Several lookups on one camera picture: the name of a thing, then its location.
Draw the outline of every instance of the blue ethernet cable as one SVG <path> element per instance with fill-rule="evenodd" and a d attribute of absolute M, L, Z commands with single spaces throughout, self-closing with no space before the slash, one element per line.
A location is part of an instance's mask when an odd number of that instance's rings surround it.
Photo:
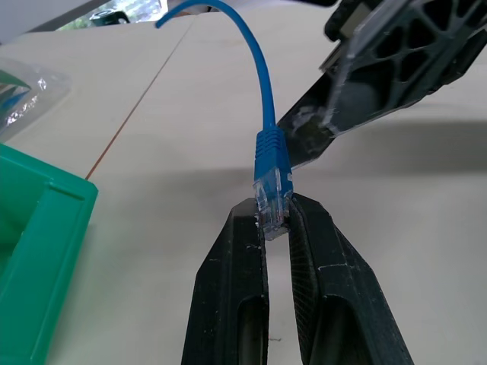
<path fill-rule="evenodd" d="M 155 23 L 162 27 L 181 11 L 194 6 L 207 5 L 225 13 L 238 27 L 252 52 L 259 76 L 263 108 L 263 130 L 257 134 L 254 184 L 259 209 L 259 225 L 266 240 L 273 240 L 288 232 L 289 199 L 293 192 L 291 164 L 284 133 L 275 125 L 274 99 L 266 60 L 260 46 L 242 17 L 220 0 L 188 0 Z"/>

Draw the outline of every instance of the table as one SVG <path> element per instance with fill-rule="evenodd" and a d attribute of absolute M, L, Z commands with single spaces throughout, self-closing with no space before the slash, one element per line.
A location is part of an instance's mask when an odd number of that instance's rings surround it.
<path fill-rule="evenodd" d="M 7 144 L 86 176 L 193 20 L 182 18 L 159 32 L 145 23 L 30 33 L 0 47 L 0 57 L 39 64 L 72 80 L 59 105 Z"/>
<path fill-rule="evenodd" d="M 333 47 L 329 10 L 243 15 L 280 117 Z M 294 173 L 295 190 L 320 201 L 374 269 L 417 364 L 487 361 L 486 67 L 483 53 L 462 80 Z M 240 35 L 222 14 L 196 17 L 90 178 L 100 195 L 49 363 L 180 362 L 196 271 L 231 207 L 253 194 L 260 123 Z M 270 337 L 281 340 L 269 364 L 300 363 L 286 241 L 267 245 Z"/>

